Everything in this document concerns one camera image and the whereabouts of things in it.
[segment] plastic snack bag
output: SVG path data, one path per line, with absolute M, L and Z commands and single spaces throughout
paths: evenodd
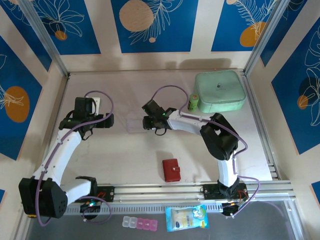
M 166 230 L 174 232 L 192 228 L 209 228 L 208 214 L 205 205 L 191 207 L 166 207 Z

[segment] red card holder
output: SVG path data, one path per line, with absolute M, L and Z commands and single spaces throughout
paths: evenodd
M 162 164 L 166 183 L 178 182 L 181 180 L 180 167 L 176 158 L 163 160 Z

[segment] mint green pouch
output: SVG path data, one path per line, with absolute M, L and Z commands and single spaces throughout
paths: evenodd
M 206 114 L 239 110 L 246 100 L 239 76 L 233 70 L 197 74 L 194 92 L 199 95 L 198 108 Z

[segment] plastic pill organizer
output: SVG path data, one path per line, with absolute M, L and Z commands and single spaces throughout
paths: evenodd
M 246 100 L 239 76 L 232 70 L 199 73 L 194 92 L 199 95 L 199 110 L 206 114 L 239 110 Z
M 133 216 L 124 216 L 122 220 L 122 227 L 155 232 L 158 228 L 158 221 L 153 219 L 136 218 Z

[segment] purple cable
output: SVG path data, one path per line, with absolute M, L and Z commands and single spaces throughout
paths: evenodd
M 154 99 L 154 97 L 156 96 L 156 94 L 161 90 L 161 89 L 164 89 L 164 88 L 168 88 L 168 87 L 174 87 L 174 88 L 178 88 L 180 90 L 182 90 L 186 96 L 186 101 L 185 103 L 179 108 L 179 115 L 183 118 L 187 118 L 187 119 L 193 119 L 193 120 L 197 120 L 197 121 L 203 121 L 203 122 L 206 122 L 206 123 L 211 123 L 211 124 L 214 124 L 216 126 L 218 126 L 219 128 L 227 131 L 228 133 L 232 134 L 233 136 L 235 136 L 238 140 L 240 140 L 243 145 L 244 145 L 244 148 L 241 149 L 240 151 L 236 152 L 233 157 L 232 157 L 232 167 L 233 167 L 233 174 L 237 175 L 236 173 L 236 164 L 235 164 L 235 158 L 238 154 L 240 153 L 243 153 L 244 151 L 246 151 L 248 149 L 248 144 L 246 143 L 246 141 L 240 137 L 238 134 L 236 134 L 234 131 L 232 131 L 231 129 L 221 125 L 220 123 L 218 122 L 215 122 L 215 121 L 212 121 L 212 120 L 207 120 L 207 119 L 200 119 L 199 117 L 196 117 L 196 116 L 188 116 L 188 115 L 183 115 L 181 114 L 181 111 L 182 109 L 188 104 L 188 101 L 189 101 L 189 96 L 188 96 L 188 93 L 180 86 L 177 86 L 177 85 L 165 85 L 165 86 L 162 86 L 160 87 L 157 91 L 155 91 L 155 93 L 153 94 L 152 99 Z M 240 176 L 238 175 L 239 178 L 241 179 L 249 179 L 249 180 L 255 180 L 258 184 L 258 187 L 256 188 L 256 190 L 254 191 L 253 195 L 249 198 L 249 200 L 243 205 L 243 207 L 237 211 L 232 217 L 234 218 L 238 213 L 240 213 L 244 208 L 245 206 L 248 205 L 249 202 L 251 202 L 251 200 L 256 196 L 257 192 L 259 191 L 260 189 L 260 181 L 257 179 L 257 178 L 254 178 L 254 177 L 249 177 L 249 176 Z
M 112 216 L 111 206 L 104 199 L 102 199 L 100 197 L 96 197 L 96 196 L 82 196 L 82 197 L 78 198 L 78 200 L 80 200 L 80 199 L 95 199 L 95 200 L 99 200 L 99 201 L 103 202 L 104 204 L 106 204 L 108 206 L 108 208 L 109 208 L 109 211 L 110 211 L 109 216 L 106 219 L 104 219 L 102 221 L 91 221 L 91 220 L 85 218 L 86 210 L 84 210 L 83 213 L 82 213 L 82 218 L 86 222 L 91 223 L 91 224 L 104 224 L 111 218 L 111 216 Z
M 93 91 L 87 92 L 87 93 L 84 95 L 84 97 L 87 97 L 87 96 L 88 96 L 89 94 L 91 94 L 91 93 L 103 94 L 103 95 L 105 95 L 105 96 L 110 100 L 110 102 L 111 102 L 111 110 L 110 110 L 110 113 L 109 113 L 107 116 L 105 116 L 104 118 L 101 118 L 101 119 L 99 119 L 99 120 L 84 122 L 84 123 L 81 123 L 81 124 L 73 127 L 72 129 L 70 129 L 70 130 L 61 138 L 61 142 L 59 142 L 59 143 L 54 147 L 51 155 L 50 155 L 49 158 L 48 158 L 48 161 L 47 161 L 46 164 L 44 165 L 45 171 L 42 171 L 42 172 L 41 172 L 41 175 L 40 175 L 39 180 L 38 180 L 38 184 L 37 184 L 37 186 L 36 186 L 36 191 L 35 191 L 35 201 L 34 201 L 34 204 L 35 204 L 35 215 L 36 215 L 36 219 L 37 219 L 37 221 L 38 221 L 38 223 L 39 223 L 39 225 L 40 225 L 41 227 L 47 226 L 47 225 L 49 224 L 50 220 L 51 220 L 51 217 L 49 217 L 49 219 L 48 219 L 45 223 L 43 223 L 43 222 L 41 221 L 41 218 L 40 218 L 40 210 L 39 210 L 40 185 L 41 185 L 41 182 L 42 182 L 42 180 L 43 180 L 43 178 L 44 178 L 44 176 L 45 176 L 45 174 L 46 174 L 46 172 L 47 172 L 47 168 L 49 167 L 49 165 L 50 165 L 50 163 L 51 163 L 54 155 L 55 155 L 56 152 L 58 151 L 60 145 L 63 144 L 64 140 L 65 140 L 74 130 L 76 130 L 76 129 L 78 129 L 78 128 L 81 128 L 81 127 L 83 127 L 83 126 L 86 126 L 86 125 L 97 124 L 97 123 L 99 123 L 99 122 L 102 122 L 102 121 L 106 120 L 107 118 L 109 118 L 109 117 L 111 116 L 111 114 L 113 113 L 113 111 L 114 111 L 114 101 L 112 100 L 112 98 L 111 98 L 108 94 L 106 94 L 106 93 L 103 92 L 103 91 L 93 90 Z M 102 198 L 99 198 L 98 200 L 101 201 L 101 202 L 105 202 Z

